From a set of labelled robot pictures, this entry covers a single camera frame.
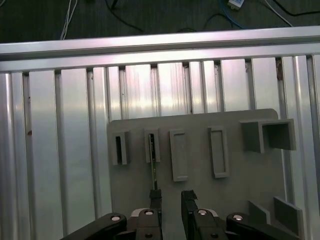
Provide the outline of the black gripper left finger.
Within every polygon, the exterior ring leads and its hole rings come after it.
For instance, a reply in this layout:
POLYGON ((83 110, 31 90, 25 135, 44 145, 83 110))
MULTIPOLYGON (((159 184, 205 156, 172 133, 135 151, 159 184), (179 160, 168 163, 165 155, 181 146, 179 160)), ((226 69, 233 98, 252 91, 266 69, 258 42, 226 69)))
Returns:
POLYGON ((130 217, 108 213, 62 240, 162 240, 162 192, 149 193, 150 207, 135 209, 130 217))

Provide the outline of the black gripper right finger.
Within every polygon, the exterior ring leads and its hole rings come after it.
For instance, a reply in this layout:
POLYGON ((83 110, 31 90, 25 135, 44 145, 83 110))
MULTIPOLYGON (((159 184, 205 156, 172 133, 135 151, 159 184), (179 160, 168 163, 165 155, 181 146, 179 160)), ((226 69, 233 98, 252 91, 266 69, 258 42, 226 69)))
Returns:
POLYGON ((198 208, 193 190, 181 192, 181 218, 188 240, 299 240, 301 237, 268 223, 268 212, 234 212, 223 221, 212 209, 198 208))

